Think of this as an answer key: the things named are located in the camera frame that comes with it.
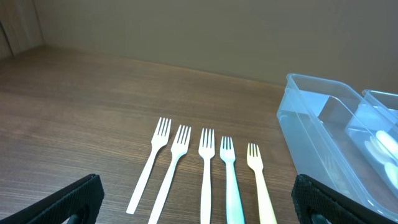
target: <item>clear plastic container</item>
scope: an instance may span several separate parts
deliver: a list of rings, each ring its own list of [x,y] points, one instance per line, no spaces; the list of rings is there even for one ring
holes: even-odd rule
[[[277,117],[297,172],[398,222],[398,160],[376,136],[396,136],[395,124],[344,83],[287,80]]]

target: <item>white plastic fork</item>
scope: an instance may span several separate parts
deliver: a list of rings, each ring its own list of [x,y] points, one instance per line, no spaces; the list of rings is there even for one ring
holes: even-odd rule
[[[157,195],[154,208],[149,217],[149,224],[155,224],[159,220],[160,214],[162,213],[164,203],[166,202],[167,194],[169,194],[170,185],[173,180],[175,167],[177,166],[178,160],[181,156],[188,152],[189,139],[191,136],[191,127],[182,126],[178,128],[177,134],[175,135],[174,142],[172,145],[172,161],[170,167],[167,170],[166,176],[164,177],[162,186],[160,187]]]
[[[169,141],[171,123],[171,119],[159,118],[159,122],[157,123],[154,136],[152,137],[152,141],[150,142],[152,144],[152,150],[150,152],[147,163],[142,170],[141,176],[139,177],[136,188],[132,193],[129,206],[127,207],[126,211],[128,214],[134,214],[134,212],[136,211],[142,193],[144,192],[145,186],[147,185],[150,171],[154,166],[156,154]]]
[[[248,165],[256,175],[260,223],[277,223],[274,210],[272,209],[271,200],[269,199],[266,181],[264,180],[264,176],[262,174],[263,165],[259,146],[253,143],[249,143],[248,145]]]
[[[226,166],[226,222],[228,224],[244,224],[243,207],[235,176],[234,144],[230,137],[222,137],[220,157]]]
[[[199,155],[203,158],[203,182],[200,197],[200,223],[209,224],[211,217],[211,177],[210,159],[215,155],[214,129],[202,129]]]

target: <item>wooden table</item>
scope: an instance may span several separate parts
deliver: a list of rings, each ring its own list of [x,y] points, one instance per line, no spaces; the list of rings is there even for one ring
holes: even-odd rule
[[[259,223],[256,182],[246,163],[257,143],[279,223],[297,223],[296,171],[276,111],[284,87],[100,54],[42,47],[0,62],[0,218],[81,177],[101,176],[97,223],[147,223],[171,160],[178,125],[192,127],[159,223],[199,223],[203,127],[215,129],[212,223],[226,223],[221,136],[232,136],[246,223]],[[126,213],[160,116],[172,119],[135,215]]]

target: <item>beige wall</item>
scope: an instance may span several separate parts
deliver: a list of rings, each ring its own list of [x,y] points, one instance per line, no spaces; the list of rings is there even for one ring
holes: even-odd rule
[[[397,0],[36,0],[46,44],[285,83],[396,91]]]
[[[15,55],[43,44],[33,0],[0,0],[0,21]],[[0,59],[11,56],[0,31]]]

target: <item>tabletop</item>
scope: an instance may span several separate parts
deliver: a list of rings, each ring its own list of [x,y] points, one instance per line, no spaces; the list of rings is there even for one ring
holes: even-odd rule
[[[147,223],[180,124],[191,126],[159,223],[199,223],[202,128],[215,130],[212,223],[226,223],[222,136],[233,138],[246,223],[259,223],[249,142],[259,145],[278,223],[298,223],[294,163],[276,112],[284,87],[102,54],[40,47],[0,62],[0,219],[95,173],[105,198],[97,223]],[[159,117],[172,119],[134,215],[127,205]]]

